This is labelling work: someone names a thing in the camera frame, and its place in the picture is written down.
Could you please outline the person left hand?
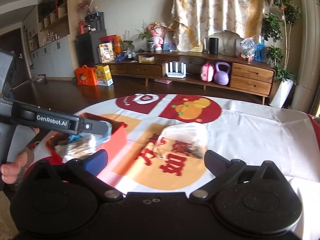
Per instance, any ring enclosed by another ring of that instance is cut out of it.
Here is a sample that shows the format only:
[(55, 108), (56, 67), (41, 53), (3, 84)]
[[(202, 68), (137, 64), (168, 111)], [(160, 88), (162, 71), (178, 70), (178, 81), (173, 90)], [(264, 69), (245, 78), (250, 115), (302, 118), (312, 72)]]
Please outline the person left hand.
[(9, 161), (1, 165), (1, 179), (4, 183), (15, 183), (19, 173), (34, 161), (34, 153), (27, 145), (39, 131), (39, 128), (17, 126), (9, 148)]

